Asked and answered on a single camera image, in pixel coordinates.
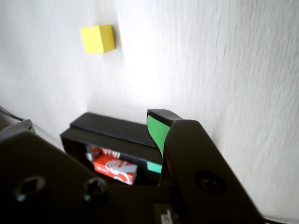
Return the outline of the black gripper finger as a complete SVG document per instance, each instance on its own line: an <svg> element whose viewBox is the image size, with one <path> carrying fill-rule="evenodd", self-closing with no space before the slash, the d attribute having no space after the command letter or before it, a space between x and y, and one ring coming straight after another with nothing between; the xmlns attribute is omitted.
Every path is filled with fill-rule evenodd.
<svg viewBox="0 0 299 224"><path fill-rule="evenodd" d="M196 120L166 109L147 111L147 128L162 158L159 186L171 191L184 224L261 224L245 189Z"/></svg>
<svg viewBox="0 0 299 224"><path fill-rule="evenodd" d="M3 224L121 224L107 184L32 131L30 120L0 132Z"/></svg>

